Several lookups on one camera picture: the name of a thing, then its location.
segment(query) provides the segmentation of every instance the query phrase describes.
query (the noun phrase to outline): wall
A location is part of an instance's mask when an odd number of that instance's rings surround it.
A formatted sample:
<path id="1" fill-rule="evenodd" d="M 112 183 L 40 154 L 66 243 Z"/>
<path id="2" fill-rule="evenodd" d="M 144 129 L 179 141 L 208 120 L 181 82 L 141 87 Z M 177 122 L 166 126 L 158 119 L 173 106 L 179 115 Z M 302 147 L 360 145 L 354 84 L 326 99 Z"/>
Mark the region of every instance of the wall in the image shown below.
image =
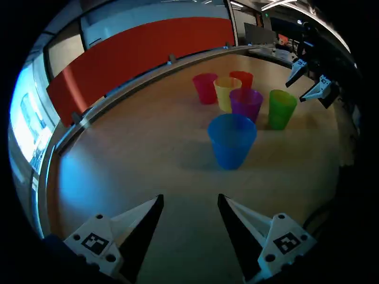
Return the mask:
<path id="1" fill-rule="evenodd" d="M 67 26 L 46 48 L 52 76 L 56 77 L 68 64 L 84 53 L 79 22 L 75 21 Z"/>
<path id="2" fill-rule="evenodd" d="M 243 13 L 237 10 L 233 10 L 234 12 L 234 18 L 235 18 L 235 25 L 237 26 L 237 34 L 238 38 L 245 37 L 245 23 L 257 25 L 257 21 L 254 16 L 249 15 L 247 13 Z"/>
<path id="3" fill-rule="evenodd" d="M 63 125 L 126 81 L 177 58 L 234 45 L 229 19 L 175 18 L 128 29 L 93 46 L 70 63 L 47 88 Z"/>
<path id="4" fill-rule="evenodd" d="M 116 1 L 111 4 L 103 6 L 82 18 L 81 26 L 87 48 L 98 39 L 105 40 L 124 30 L 155 21 L 187 17 L 229 19 L 225 7 L 204 5 L 197 2 L 168 2 L 140 6 L 128 10 L 123 10 L 125 9 L 122 5 L 123 1 Z M 133 44 L 135 40 L 138 40 L 138 38 L 133 39 L 130 44 Z"/>

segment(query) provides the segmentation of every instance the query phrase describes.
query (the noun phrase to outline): yellow plastic cup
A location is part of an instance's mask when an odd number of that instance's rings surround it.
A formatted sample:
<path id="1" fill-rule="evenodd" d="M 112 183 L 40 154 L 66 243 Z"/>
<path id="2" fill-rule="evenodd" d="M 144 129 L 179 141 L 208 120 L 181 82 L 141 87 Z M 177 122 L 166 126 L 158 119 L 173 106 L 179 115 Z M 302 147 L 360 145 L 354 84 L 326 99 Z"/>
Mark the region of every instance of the yellow plastic cup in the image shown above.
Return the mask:
<path id="1" fill-rule="evenodd" d="M 221 110 L 232 113 L 232 106 L 230 104 L 229 94 L 234 89 L 238 89 L 242 86 L 242 82 L 239 79 L 232 77 L 219 77 L 213 84 L 215 85 L 218 106 Z"/>

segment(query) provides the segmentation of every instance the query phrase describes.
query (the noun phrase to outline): window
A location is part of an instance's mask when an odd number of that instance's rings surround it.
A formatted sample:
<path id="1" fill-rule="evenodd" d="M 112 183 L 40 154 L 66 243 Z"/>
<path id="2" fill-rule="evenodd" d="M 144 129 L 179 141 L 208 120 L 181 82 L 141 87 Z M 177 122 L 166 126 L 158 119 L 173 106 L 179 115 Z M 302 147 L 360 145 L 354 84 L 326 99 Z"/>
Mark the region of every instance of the window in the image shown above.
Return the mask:
<path id="1" fill-rule="evenodd" d="M 10 106 L 10 122 L 18 146 L 37 173 L 52 135 L 52 129 L 47 127 L 44 117 L 45 110 L 37 93 L 33 66 L 30 64 L 18 76 Z"/>

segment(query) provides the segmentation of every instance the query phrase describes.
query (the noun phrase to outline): red partition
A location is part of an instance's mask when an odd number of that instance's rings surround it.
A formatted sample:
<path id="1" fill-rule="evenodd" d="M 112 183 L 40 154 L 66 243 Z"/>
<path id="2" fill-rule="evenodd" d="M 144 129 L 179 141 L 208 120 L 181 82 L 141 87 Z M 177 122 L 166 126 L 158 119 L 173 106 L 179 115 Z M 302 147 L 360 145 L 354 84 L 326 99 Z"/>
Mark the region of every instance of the red partition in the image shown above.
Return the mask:
<path id="1" fill-rule="evenodd" d="M 71 113 L 83 113 L 106 93 L 129 79 L 169 60 L 234 45 L 230 20 L 175 18 L 157 21 L 116 34 L 71 62 L 47 87 L 63 124 Z"/>

